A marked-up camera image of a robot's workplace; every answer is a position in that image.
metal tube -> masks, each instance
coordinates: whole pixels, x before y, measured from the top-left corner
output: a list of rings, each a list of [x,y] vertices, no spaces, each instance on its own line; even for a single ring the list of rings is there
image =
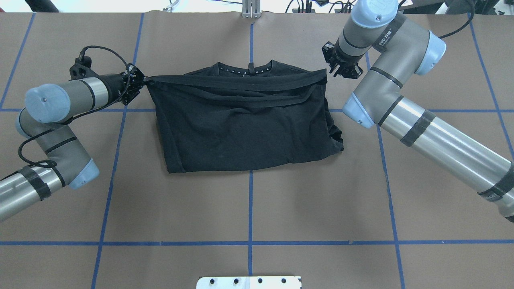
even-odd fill
[[[424,118],[424,115],[432,115],[433,119]],[[510,161],[409,99],[401,98],[385,115],[381,127],[478,193],[487,192],[509,178]],[[511,220],[514,189],[501,193],[505,194],[482,196],[495,203],[500,214]]]
[[[62,188],[61,181],[52,169],[32,167],[50,192]],[[38,192],[20,173],[0,181],[0,222],[41,201]]]

black cable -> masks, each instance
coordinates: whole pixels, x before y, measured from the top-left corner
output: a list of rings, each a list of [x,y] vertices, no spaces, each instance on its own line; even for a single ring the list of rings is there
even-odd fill
[[[407,2],[407,0],[401,0],[400,4],[398,4],[398,10],[400,10],[400,7]]]
[[[233,1],[225,1],[225,0],[212,0],[212,1],[218,1],[218,2],[225,2],[225,3],[230,3],[230,4],[243,4],[243,3],[240,3],[240,2],[233,2]]]
[[[0,179],[0,182],[7,179],[8,177],[12,177],[12,176],[16,175],[17,173],[18,173],[18,171],[12,172],[10,175],[5,176],[4,178]]]
[[[468,4],[469,4],[469,7],[471,8],[471,16],[469,17],[468,21],[466,21],[466,22],[464,23],[464,25],[463,25],[463,26],[461,26],[459,29],[457,29],[457,30],[455,30],[455,31],[453,31],[453,32],[450,32],[450,33],[448,33],[448,34],[445,34],[445,35],[443,35],[443,36],[441,36],[441,37],[439,37],[439,38],[443,39],[443,38],[445,38],[445,37],[452,36],[452,35],[454,35],[455,33],[457,33],[457,32],[459,32],[459,31],[461,31],[462,29],[466,28],[466,26],[468,26],[468,24],[471,22],[471,20],[473,20],[473,16],[475,16],[475,5],[474,5],[474,3],[473,3],[472,1],[473,1],[473,0],[467,0],[467,2],[468,2]]]
[[[37,134],[37,135],[35,135],[35,136],[33,136],[33,137],[31,137],[31,138],[29,138],[29,139],[27,139],[27,140],[23,141],[23,142],[22,142],[22,144],[20,145],[20,147],[18,148],[18,156],[22,159],[22,161],[24,161],[24,162],[28,163],[28,164],[29,164],[29,165],[31,165],[31,166],[36,166],[36,167],[41,167],[41,168],[47,168],[47,169],[55,168],[55,167],[57,166],[57,163],[56,163],[55,161],[51,160],[51,159],[44,159],[44,160],[40,160],[40,161],[33,162],[33,161],[28,160],[27,158],[25,158],[25,157],[23,156],[23,153],[22,153],[23,147],[24,147],[26,144],[28,144],[29,142],[31,142],[31,141],[33,141],[33,140],[37,139],[37,138],[38,138],[38,137],[40,137],[40,136],[43,136],[43,135],[45,135],[45,134],[47,134],[47,133],[51,133],[51,132],[53,132],[53,130],[44,131],[44,132],[42,132],[42,133],[40,133],[40,134]]]
[[[291,0],[291,2],[289,2],[289,4],[287,4],[287,8],[286,8],[286,12],[284,13],[287,13],[287,11],[289,10],[289,6],[291,6],[291,3],[293,2],[294,0]],[[296,2],[298,2],[298,11],[300,11],[300,2],[298,0],[296,0]]]
[[[341,11],[339,11],[339,13],[344,13],[344,14],[349,13],[348,10],[350,9],[350,5],[352,5],[352,3],[350,3],[350,0],[346,1],[343,9],[341,9]]]
[[[111,53],[113,53],[114,55],[116,55],[122,62],[123,64],[125,65],[125,72],[126,72],[126,75],[127,75],[127,83],[126,83],[126,86],[125,86],[125,90],[118,96],[117,99],[115,99],[113,102],[111,103],[108,103],[102,107],[99,107],[95,110],[92,110],[92,111],[88,111],[88,112],[85,112],[85,113],[82,113],[82,114],[79,114],[77,116],[73,116],[73,117],[70,117],[70,119],[68,119],[67,121],[65,121],[64,123],[62,123],[62,125],[67,125],[67,124],[70,124],[72,121],[76,120],[77,118],[79,117],[83,117],[85,115],[88,115],[88,114],[91,114],[91,113],[94,113],[94,112],[97,112],[97,111],[100,111],[106,107],[109,107],[111,105],[113,105],[114,103],[116,102],[119,102],[121,101],[122,97],[127,93],[128,89],[129,89],[129,86],[130,86],[130,80],[131,80],[131,72],[130,72],[130,66],[129,64],[125,61],[125,59],[123,59],[123,57],[121,57],[121,55],[119,55],[118,53],[116,53],[116,51],[112,50],[112,49],[109,49],[107,47],[103,47],[103,46],[97,46],[97,45],[90,45],[90,46],[86,46],[84,48],[82,48],[82,50],[80,51],[80,54],[79,54],[79,59],[80,60],[83,60],[84,59],[84,55],[86,53],[86,50],[90,49],[90,48],[98,48],[98,49],[103,49],[103,50],[107,50]],[[36,167],[41,167],[41,168],[54,168],[55,166],[57,166],[57,163],[51,159],[45,159],[45,160],[40,160],[40,161],[36,161],[36,162],[33,162],[31,160],[28,160],[27,158],[25,158],[23,156],[23,153],[22,153],[22,150],[23,150],[23,147],[37,139],[38,137],[41,137],[47,133],[50,133],[50,132],[53,132],[53,130],[48,130],[48,131],[44,131],[40,134],[37,134],[33,137],[30,137],[29,139],[25,140],[24,142],[22,142],[22,144],[20,145],[20,147],[18,147],[18,156],[20,157],[20,159],[22,159],[24,162],[32,165],[32,166],[36,166]]]
[[[337,3],[341,3],[341,10],[343,9],[343,5],[344,5],[343,1],[335,1],[334,3],[332,3],[332,6],[330,7],[330,10],[328,11],[329,13],[332,12],[332,8]]]
[[[59,12],[50,0],[25,0],[34,12]]]
[[[121,55],[117,54],[114,50],[112,49],[109,49],[107,47],[103,47],[103,46],[97,46],[97,45],[90,45],[90,46],[86,46],[84,48],[82,48],[82,51],[80,51],[80,54],[79,54],[79,59],[82,60],[84,58],[84,54],[86,53],[86,50],[90,49],[90,48],[98,48],[98,49],[103,49],[103,50],[107,50],[109,52],[112,52],[114,55],[116,55],[122,62],[123,64],[125,65],[125,72],[127,73],[127,83],[126,83],[126,86],[125,86],[125,90],[118,96],[118,98],[116,100],[114,100],[113,102],[111,103],[108,103],[102,107],[99,107],[97,109],[94,109],[92,111],[88,111],[88,112],[85,112],[85,113],[82,113],[82,114],[79,114],[77,116],[73,116],[71,117],[70,119],[68,119],[67,121],[65,121],[64,125],[66,124],[70,124],[72,121],[76,120],[77,118],[79,117],[83,117],[85,115],[88,115],[88,114],[92,114],[92,113],[95,113],[97,111],[101,111],[102,109],[105,109],[111,105],[113,105],[114,103],[116,102],[119,102],[121,101],[121,98],[126,94],[127,90],[129,89],[129,86],[130,86],[130,80],[131,80],[131,74],[130,74],[130,67],[129,65],[127,64],[127,62],[125,61],[125,59],[123,59],[123,57],[121,57]]]

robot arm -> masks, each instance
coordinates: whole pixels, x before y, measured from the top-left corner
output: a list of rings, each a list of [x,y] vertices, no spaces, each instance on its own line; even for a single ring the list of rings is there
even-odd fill
[[[400,95],[413,74],[424,75],[446,44],[397,13],[396,0],[360,0],[337,43],[322,51],[331,73],[358,78],[358,61],[370,48],[382,54],[364,76],[343,112],[366,128],[377,124],[495,203],[514,222],[514,166],[430,111]]]
[[[31,163],[0,180],[0,222],[65,186],[78,189],[96,178],[98,167],[67,124],[76,115],[118,101],[128,104],[144,86],[144,75],[134,65],[126,64],[127,70],[120,74],[97,75],[83,52],[70,68],[72,80],[43,84],[26,94],[26,108],[16,120],[16,129],[34,138],[48,160]]]

blue tape line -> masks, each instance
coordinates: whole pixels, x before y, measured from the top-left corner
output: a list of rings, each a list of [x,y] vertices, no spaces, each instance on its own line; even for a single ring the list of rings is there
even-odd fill
[[[134,58],[132,60],[132,63],[134,65],[136,65],[136,61],[137,61],[137,51],[139,49],[139,42],[141,40],[143,19],[144,19],[144,13],[141,13],[141,18],[139,20],[139,30],[137,33],[136,47],[134,48]],[[103,240],[105,238],[105,228],[107,226],[107,218],[109,216],[109,208],[111,206],[111,196],[113,194],[113,187],[114,187],[114,176],[116,174],[116,169],[118,167],[118,158],[120,155],[121,138],[123,136],[123,129],[125,128],[125,120],[126,120],[126,116],[127,116],[127,111],[128,111],[128,108],[127,108],[127,106],[125,106],[123,108],[123,116],[121,117],[120,133],[118,136],[118,143],[116,144],[116,154],[114,156],[113,171],[111,173],[111,182],[109,184],[109,192],[107,194],[107,202],[105,204],[105,211],[104,211],[103,222],[102,222],[102,230],[100,232],[100,242],[98,244],[97,258],[96,258],[96,262],[95,262],[95,269],[93,271],[93,278],[91,279],[91,289],[95,289],[95,287],[96,287],[96,280],[98,277],[98,268],[100,267],[100,259],[102,258],[102,247],[103,247]]]
[[[368,70],[370,70],[370,68],[371,68],[370,55],[368,54],[367,51],[366,51],[366,65],[368,66]]]
[[[0,109],[0,112],[17,112],[19,113],[22,109]]]
[[[132,63],[135,65],[137,61],[137,51],[139,50],[139,42],[141,40],[141,31],[143,30],[143,19],[144,13],[141,13],[141,19],[139,20],[139,30],[137,31],[136,48],[134,49],[134,57]]]
[[[253,62],[253,25],[250,24],[250,63]],[[248,276],[253,275],[253,171],[249,172],[248,185]]]
[[[80,241],[0,241],[0,246],[98,246],[98,242],[80,242]]]
[[[395,241],[254,241],[254,246],[394,245]]]
[[[482,66],[482,70],[484,71],[485,79],[487,81],[487,86],[489,87],[489,91],[491,92],[491,97],[492,97],[492,101],[494,102],[494,107],[496,108],[496,112],[498,113],[498,118],[500,119],[500,124],[503,129],[503,134],[505,135],[505,139],[507,140],[507,145],[509,146],[510,156],[512,158],[514,158],[514,149],[512,149],[512,143],[510,142],[509,134],[507,132],[507,128],[505,127],[502,113],[500,112],[500,106],[498,105],[496,95],[494,94],[494,90],[492,89],[491,81],[489,79],[489,74],[487,73],[487,69],[485,68],[484,60],[482,59],[482,54],[480,53],[479,44],[476,41],[476,35],[475,35],[475,29],[473,27],[473,21],[471,21],[469,23],[469,28],[471,29],[471,35],[473,36],[473,42],[475,43],[476,53],[479,56],[480,65]]]
[[[246,241],[200,242],[103,242],[104,246],[247,246]]]
[[[102,257],[102,247],[103,247],[103,240],[105,238],[105,228],[107,226],[107,218],[109,216],[109,208],[111,206],[111,196],[113,195],[113,187],[114,187],[114,176],[116,174],[116,169],[118,167],[118,158],[120,155],[121,137],[123,136],[123,129],[125,127],[126,115],[127,115],[127,111],[125,110],[125,111],[123,111],[123,116],[121,118],[120,133],[118,136],[118,143],[116,144],[116,154],[114,156],[113,171],[111,173],[111,182],[109,184],[109,192],[107,194],[107,202],[105,204],[105,211],[103,214],[102,230],[100,232],[100,241],[98,243],[97,258],[96,258],[96,262],[95,262],[95,270],[93,271],[93,279],[91,280],[91,289],[94,289],[96,286],[96,279],[98,276],[98,268],[100,266],[100,258]]]
[[[250,24],[250,63],[253,62],[253,24]]]
[[[0,241],[0,246],[98,246],[100,242],[88,241]],[[248,246],[247,241],[112,241],[105,246]],[[395,245],[393,240],[378,241],[252,241],[253,246],[349,246]],[[512,239],[477,240],[400,240],[399,245],[454,245],[454,244],[514,244]]]
[[[514,244],[514,240],[414,240],[398,242],[400,245]]]
[[[23,48],[25,47],[25,42],[27,42],[27,38],[29,36],[30,28],[32,28],[32,23],[34,23],[35,14],[32,14],[30,18],[29,26],[27,27],[27,31],[25,31],[25,36],[23,37],[22,44],[20,49],[18,50],[18,55],[16,56],[16,60],[14,60],[14,65],[11,70],[11,74],[9,75],[9,79],[7,80],[7,84],[5,86],[4,94],[2,95],[2,99],[0,100],[0,109],[4,106],[5,98],[7,97],[7,92],[9,91],[9,86],[11,85],[12,78],[14,77],[14,72],[16,71],[16,67],[18,66],[18,61],[20,61],[20,57],[22,56]]]
[[[386,154],[384,152],[383,142],[382,142],[382,133],[380,131],[380,127],[377,126],[377,134],[378,134],[378,143],[380,145],[380,155],[382,157],[382,167],[385,174],[385,183],[387,185],[387,194],[389,198],[389,212],[391,215],[391,226],[393,227],[393,238],[394,238],[394,247],[396,249],[396,261],[398,262],[398,273],[400,276],[400,285],[402,289],[405,289],[405,280],[403,278],[403,266],[401,264],[401,254],[400,254],[400,245],[398,241],[398,232],[396,230],[396,219],[394,217],[394,208],[393,208],[393,198],[391,197],[391,186],[389,185],[389,175],[387,172],[387,163],[386,163]]]
[[[249,173],[248,186],[248,276],[253,274],[253,171]]]

black t-shirt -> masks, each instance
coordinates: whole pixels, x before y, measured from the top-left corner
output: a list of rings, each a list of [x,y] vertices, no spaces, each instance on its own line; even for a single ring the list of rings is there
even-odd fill
[[[255,170],[343,150],[325,99],[325,69],[216,63],[150,79],[170,173]]]

